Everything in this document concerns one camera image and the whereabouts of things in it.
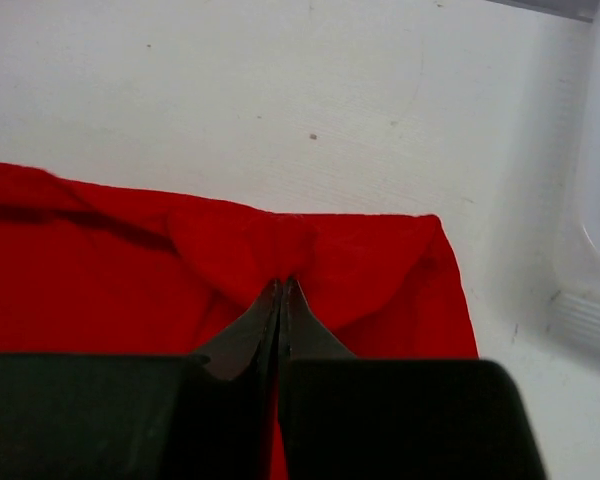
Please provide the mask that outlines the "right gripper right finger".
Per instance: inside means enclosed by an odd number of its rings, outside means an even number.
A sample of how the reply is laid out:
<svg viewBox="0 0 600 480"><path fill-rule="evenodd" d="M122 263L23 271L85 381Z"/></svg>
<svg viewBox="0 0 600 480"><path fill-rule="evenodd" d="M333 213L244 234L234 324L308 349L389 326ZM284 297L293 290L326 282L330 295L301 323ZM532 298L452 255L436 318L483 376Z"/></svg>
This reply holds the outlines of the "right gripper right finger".
<svg viewBox="0 0 600 480"><path fill-rule="evenodd" d="M314 315L295 278L284 286L279 318L280 359L354 359L355 355Z"/></svg>

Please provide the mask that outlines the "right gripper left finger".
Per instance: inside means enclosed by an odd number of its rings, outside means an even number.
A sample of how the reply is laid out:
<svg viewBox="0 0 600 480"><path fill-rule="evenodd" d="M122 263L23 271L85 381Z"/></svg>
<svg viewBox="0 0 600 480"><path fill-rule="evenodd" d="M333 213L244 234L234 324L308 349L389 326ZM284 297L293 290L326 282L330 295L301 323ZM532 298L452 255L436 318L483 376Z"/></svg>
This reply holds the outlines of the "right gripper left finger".
<svg viewBox="0 0 600 480"><path fill-rule="evenodd" d="M247 374L267 379L276 364L282 286L270 281L251 306L189 358L218 381L234 382Z"/></svg>

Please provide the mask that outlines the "red t shirt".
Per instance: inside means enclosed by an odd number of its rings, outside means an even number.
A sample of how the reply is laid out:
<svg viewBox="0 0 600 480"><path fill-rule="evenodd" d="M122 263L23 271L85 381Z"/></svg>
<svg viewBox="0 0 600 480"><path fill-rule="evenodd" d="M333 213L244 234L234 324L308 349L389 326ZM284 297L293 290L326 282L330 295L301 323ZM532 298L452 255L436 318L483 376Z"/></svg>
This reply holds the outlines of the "red t shirt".
<svg viewBox="0 0 600 480"><path fill-rule="evenodd" d="M0 353L182 354L290 277L355 354L478 355L434 215L275 213L0 163Z"/></svg>

